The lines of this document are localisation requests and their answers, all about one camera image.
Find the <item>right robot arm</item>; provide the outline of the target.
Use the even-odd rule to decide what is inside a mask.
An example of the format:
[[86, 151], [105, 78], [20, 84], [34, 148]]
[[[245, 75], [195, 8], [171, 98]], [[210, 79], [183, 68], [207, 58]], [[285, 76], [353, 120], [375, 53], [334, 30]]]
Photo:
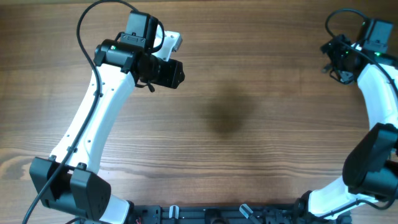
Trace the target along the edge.
[[387, 210], [397, 200], [397, 163], [390, 158], [397, 152], [397, 58], [386, 53], [392, 28], [389, 21], [364, 16], [356, 41], [333, 35], [321, 47], [330, 59], [323, 72], [361, 90], [369, 132], [346, 158], [340, 177], [286, 209], [266, 208], [265, 222], [347, 223], [356, 207]]

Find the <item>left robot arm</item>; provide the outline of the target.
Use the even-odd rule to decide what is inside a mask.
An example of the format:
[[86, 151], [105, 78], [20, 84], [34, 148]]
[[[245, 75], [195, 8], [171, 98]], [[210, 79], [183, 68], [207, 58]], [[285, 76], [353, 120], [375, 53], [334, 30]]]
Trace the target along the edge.
[[149, 14], [131, 11], [126, 30], [95, 50], [90, 85], [62, 140], [29, 169], [37, 200], [47, 208], [98, 223], [126, 223], [130, 201], [117, 198], [98, 175], [104, 144], [123, 104], [135, 88], [176, 88], [183, 65], [171, 59], [182, 43]]

